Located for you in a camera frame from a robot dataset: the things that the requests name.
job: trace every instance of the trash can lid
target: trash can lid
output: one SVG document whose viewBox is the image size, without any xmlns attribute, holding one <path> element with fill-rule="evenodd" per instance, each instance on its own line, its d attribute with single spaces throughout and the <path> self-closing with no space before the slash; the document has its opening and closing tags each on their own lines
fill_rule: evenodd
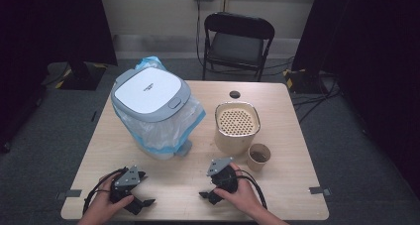
<svg viewBox="0 0 420 225">
<path fill-rule="evenodd" d="M 111 91 L 115 107 L 144 122 L 158 122 L 175 114 L 191 90 L 178 76 L 154 67 L 130 69 L 120 75 Z"/>
</svg>

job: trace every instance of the wall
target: wall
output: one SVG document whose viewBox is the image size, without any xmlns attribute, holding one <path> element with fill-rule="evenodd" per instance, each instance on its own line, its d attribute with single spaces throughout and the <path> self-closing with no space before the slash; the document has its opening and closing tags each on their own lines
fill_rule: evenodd
<svg viewBox="0 0 420 225">
<path fill-rule="evenodd" d="M 195 0 L 102 0 L 112 35 L 135 35 L 157 40 L 186 40 L 195 44 L 197 3 Z M 214 0 L 201 1 L 202 25 L 207 15 L 222 11 L 259 16 L 276 30 L 273 48 L 290 52 L 297 48 L 313 0 Z M 291 44 L 287 49 L 284 43 Z"/>
</svg>

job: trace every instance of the black chair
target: black chair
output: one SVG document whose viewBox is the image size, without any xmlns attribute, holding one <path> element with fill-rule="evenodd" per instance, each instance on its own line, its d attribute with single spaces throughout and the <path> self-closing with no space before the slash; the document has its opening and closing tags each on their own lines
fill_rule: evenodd
<svg viewBox="0 0 420 225">
<path fill-rule="evenodd" d="M 203 77 L 206 63 L 253 70 L 261 81 L 269 46 L 274 38 L 274 27 L 262 18 L 218 12 L 204 21 L 206 42 Z"/>
</svg>

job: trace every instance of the table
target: table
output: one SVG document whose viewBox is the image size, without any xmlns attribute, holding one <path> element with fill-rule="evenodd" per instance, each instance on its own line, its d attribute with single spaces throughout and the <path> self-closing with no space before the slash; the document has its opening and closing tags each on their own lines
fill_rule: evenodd
<svg viewBox="0 0 420 225">
<path fill-rule="evenodd" d="M 259 82 L 187 81 L 191 93 L 201 102 L 207 115 L 189 136 L 193 146 L 184 158 L 158 161 L 146 156 L 112 109 L 105 105 L 71 189 L 81 189 L 80 197 L 68 197 L 61 210 L 64 219 L 79 219 L 83 199 L 99 177 L 137 165 L 148 178 L 132 193 L 141 200 L 156 202 L 137 215 L 122 210 L 115 220 L 159 221 L 247 221 L 247 215 L 223 200 L 212 205 L 199 191 L 214 185 L 206 176 L 212 159 L 225 158 L 215 143 L 215 109 L 227 101 L 245 101 L 257 109 L 261 129 L 253 143 L 266 144 L 271 159 L 259 172 L 248 169 L 246 156 L 234 162 L 249 171 L 265 196 L 268 210 L 284 220 L 324 220 L 329 216 L 323 194 L 311 194 L 309 187 L 319 186 L 305 140 L 284 84 Z M 232 90 L 241 97 L 229 96 Z"/>
</svg>

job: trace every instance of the small brown cup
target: small brown cup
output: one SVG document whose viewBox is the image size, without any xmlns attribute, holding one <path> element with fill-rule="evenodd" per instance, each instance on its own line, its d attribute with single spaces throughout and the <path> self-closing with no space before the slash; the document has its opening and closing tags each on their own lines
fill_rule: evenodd
<svg viewBox="0 0 420 225">
<path fill-rule="evenodd" d="M 248 148 L 247 164 L 250 170 L 260 171 L 271 157 L 269 148 L 264 144 L 253 144 Z"/>
</svg>

